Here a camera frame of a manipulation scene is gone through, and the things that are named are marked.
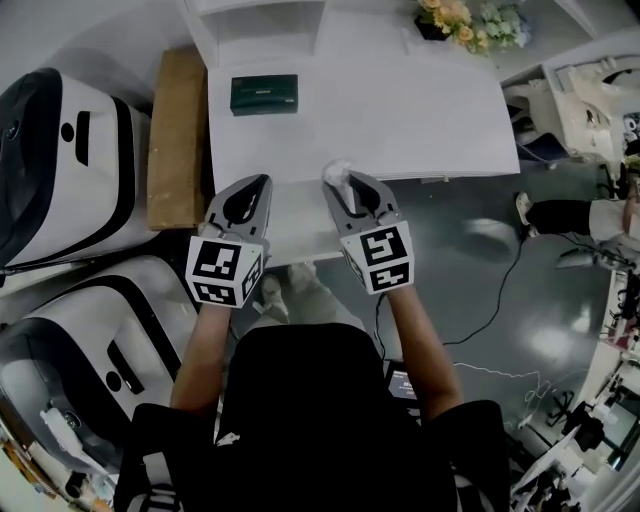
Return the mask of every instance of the white table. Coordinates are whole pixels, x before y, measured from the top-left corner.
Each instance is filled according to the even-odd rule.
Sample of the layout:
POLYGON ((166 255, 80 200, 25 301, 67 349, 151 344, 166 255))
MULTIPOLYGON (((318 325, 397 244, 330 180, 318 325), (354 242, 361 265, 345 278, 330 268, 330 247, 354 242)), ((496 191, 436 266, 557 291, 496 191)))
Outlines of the white table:
POLYGON ((274 180, 270 266, 339 255, 320 182, 335 158, 385 180, 519 172, 489 67, 416 51, 389 16, 337 10, 325 23, 315 56, 209 72, 216 190, 256 173, 274 180), (231 79, 270 74, 298 75, 298 113, 233 117, 231 79))

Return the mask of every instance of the black stripe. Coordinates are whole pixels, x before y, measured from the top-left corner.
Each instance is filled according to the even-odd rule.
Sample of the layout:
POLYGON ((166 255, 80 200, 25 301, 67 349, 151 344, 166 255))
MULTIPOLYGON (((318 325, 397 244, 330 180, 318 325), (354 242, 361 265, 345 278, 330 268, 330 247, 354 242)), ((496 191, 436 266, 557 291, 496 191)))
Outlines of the black stripe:
POLYGON ((78 112, 76 121, 76 159, 84 165, 89 165, 89 122, 91 112, 78 112))
POLYGON ((106 286, 107 288, 112 288, 126 299, 131 306, 131 309, 133 309, 136 314, 136 317, 140 320, 142 328, 147 333, 147 336, 149 336, 151 343, 153 343, 153 346, 155 347, 156 352, 158 352, 160 359, 162 359, 169 375, 171 375, 171 378, 175 381, 181 365, 180 358, 178 357, 178 354, 176 354, 176 351, 169 341, 167 334, 164 332, 162 325, 160 325, 160 322, 156 318, 147 298, 130 279, 123 276, 95 277, 70 288, 66 292, 51 299, 51 301, 54 301, 64 295, 68 295, 71 292, 90 288, 92 286, 106 286))
POLYGON ((118 98, 112 98, 116 106, 118 120, 118 201, 111 218, 98 231, 84 240, 73 244, 55 254, 27 262, 28 265, 37 265, 47 261, 57 260, 74 252, 81 251, 92 245, 106 240, 124 226, 133 212, 136 203, 136 169, 134 165, 135 154, 133 150, 133 126, 129 107, 118 98))
POLYGON ((131 392, 134 395, 139 395, 140 393, 142 393, 144 391, 142 382, 140 382, 138 377, 136 377, 135 372, 131 369, 129 363, 127 363, 127 360, 122 355, 122 352, 120 352, 120 349, 118 348, 118 345, 116 345, 115 341, 109 343, 109 348, 107 348, 107 355, 113 363, 113 366, 115 366, 116 370, 118 370, 118 373, 120 374, 120 377, 122 377, 122 380, 124 380, 127 386, 129 386, 131 392))

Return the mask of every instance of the yellow flower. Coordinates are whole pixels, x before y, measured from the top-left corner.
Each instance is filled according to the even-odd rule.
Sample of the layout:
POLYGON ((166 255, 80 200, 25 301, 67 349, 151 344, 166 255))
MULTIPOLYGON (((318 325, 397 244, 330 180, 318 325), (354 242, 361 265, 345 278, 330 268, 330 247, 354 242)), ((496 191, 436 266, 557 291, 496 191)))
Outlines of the yellow flower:
POLYGON ((489 36, 487 33, 484 30, 480 30, 476 35, 478 36, 478 44, 480 47, 485 50, 489 48, 489 36))
POLYGON ((451 9, 449 9, 447 6, 443 5, 442 7, 440 7, 439 13, 442 19, 451 17, 451 9))
POLYGON ((463 26, 458 32, 458 38, 460 41, 471 41, 473 39, 473 30, 467 26, 463 26))
POLYGON ((438 28, 444 27, 444 20, 438 11, 433 12, 433 24, 438 28))
POLYGON ((471 12, 461 0, 455 0, 451 4, 451 12, 456 18, 460 18, 465 23, 471 23, 471 12))

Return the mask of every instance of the black pants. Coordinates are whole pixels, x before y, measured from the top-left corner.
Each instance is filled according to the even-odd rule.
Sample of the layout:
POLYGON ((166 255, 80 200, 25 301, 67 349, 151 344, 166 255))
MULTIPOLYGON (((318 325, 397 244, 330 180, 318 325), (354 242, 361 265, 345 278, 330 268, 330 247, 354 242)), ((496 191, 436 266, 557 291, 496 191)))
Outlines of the black pants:
POLYGON ((543 201, 534 203, 527 220, 538 233, 578 233, 589 235, 589 201, 543 201))

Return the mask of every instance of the wall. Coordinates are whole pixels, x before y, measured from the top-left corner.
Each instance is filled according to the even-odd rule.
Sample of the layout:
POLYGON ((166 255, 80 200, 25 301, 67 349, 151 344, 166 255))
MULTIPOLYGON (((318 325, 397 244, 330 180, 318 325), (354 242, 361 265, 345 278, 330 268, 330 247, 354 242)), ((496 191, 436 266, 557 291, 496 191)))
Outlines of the wall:
POLYGON ((193 44, 174 0, 3 0, 0 90, 43 66, 146 109, 164 50, 193 44))
POLYGON ((551 69, 559 69, 571 64, 595 62, 605 57, 640 55, 640 27, 617 32, 556 55, 544 62, 551 69))

